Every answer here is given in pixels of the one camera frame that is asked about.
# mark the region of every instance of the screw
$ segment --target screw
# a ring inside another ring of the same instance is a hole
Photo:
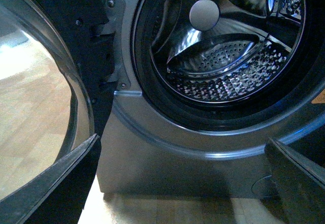
[[[107,4],[108,4],[108,6],[109,6],[110,8],[112,8],[112,7],[115,6],[115,3],[114,3],[113,0],[108,1]]]
[[[76,20],[76,25],[77,25],[78,27],[82,27],[82,25],[83,25],[83,20],[82,20],[81,18],[78,18],[78,19]]]

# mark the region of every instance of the silver washing machine front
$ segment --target silver washing machine front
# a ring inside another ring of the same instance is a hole
[[[104,1],[118,87],[101,191],[273,195],[268,138],[304,144],[324,125],[321,48],[306,61],[308,0]]]

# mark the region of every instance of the orange warning label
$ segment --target orange warning label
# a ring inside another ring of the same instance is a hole
[[[312,104],[325,104],[325,89],[317,96],[313,101]]]

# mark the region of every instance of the door glass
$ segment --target door glass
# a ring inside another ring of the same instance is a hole
[[[48,50],[12,18],[0,9],[0,199],[54,163],[72,97]]]

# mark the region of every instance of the washing machine drum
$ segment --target washing machine drum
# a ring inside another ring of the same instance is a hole
[[[240,130],[298,105],[322,80],[321,3],[142,0],[132,50],[147,100],[196,131]]]

